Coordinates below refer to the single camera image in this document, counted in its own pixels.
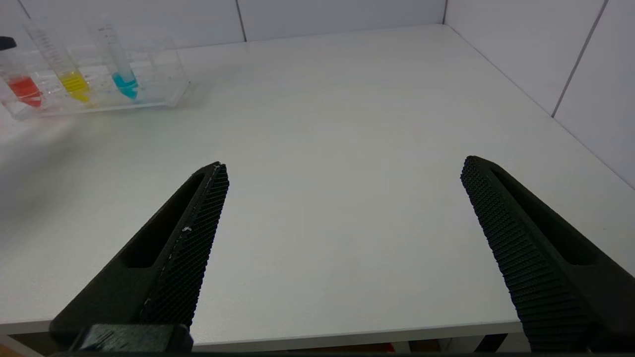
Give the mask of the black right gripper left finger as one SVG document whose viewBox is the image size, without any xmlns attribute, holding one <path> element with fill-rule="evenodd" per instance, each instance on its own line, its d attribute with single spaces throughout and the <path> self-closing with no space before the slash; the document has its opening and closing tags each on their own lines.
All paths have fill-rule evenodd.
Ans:
<svg viewBox="0 0 635 357">
<path fill-rule="evenodd" d="M 197 170 L 50 323 L 61 350 L 191 350 L 190 327 L 230 183 Z"/>
</svg>

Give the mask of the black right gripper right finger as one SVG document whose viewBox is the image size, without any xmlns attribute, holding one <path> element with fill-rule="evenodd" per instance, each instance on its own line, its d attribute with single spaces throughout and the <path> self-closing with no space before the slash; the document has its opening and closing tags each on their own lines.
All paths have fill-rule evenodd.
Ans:
<svg viewBox="0 0 635 357">
<path fill-rule="evenodd" d="M 632 353 L 633 275 L 494 162 L 460 179 L 531 350 Z"/>
</svg>

